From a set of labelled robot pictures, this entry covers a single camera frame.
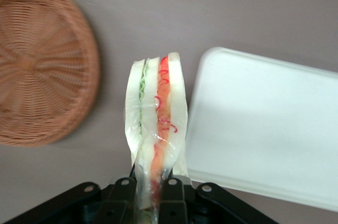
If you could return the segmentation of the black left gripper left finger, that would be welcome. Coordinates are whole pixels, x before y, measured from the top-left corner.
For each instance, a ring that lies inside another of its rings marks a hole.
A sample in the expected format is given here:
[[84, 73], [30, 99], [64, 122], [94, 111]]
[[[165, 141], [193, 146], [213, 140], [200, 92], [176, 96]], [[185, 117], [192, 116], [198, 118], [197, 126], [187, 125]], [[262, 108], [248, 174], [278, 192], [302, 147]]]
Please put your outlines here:
[[135, 166], [128, 176], [102, 190], [99, 223], [134, 223]]

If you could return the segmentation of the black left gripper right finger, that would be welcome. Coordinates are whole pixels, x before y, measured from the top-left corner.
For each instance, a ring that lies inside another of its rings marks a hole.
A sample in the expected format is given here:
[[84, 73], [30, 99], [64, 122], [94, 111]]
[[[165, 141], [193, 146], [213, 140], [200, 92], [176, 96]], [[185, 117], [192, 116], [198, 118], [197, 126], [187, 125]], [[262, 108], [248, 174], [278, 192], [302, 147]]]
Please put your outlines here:
[[184, 184], [172, 173], [164, 181], [159, 201], [158, 223], [188, 223]]

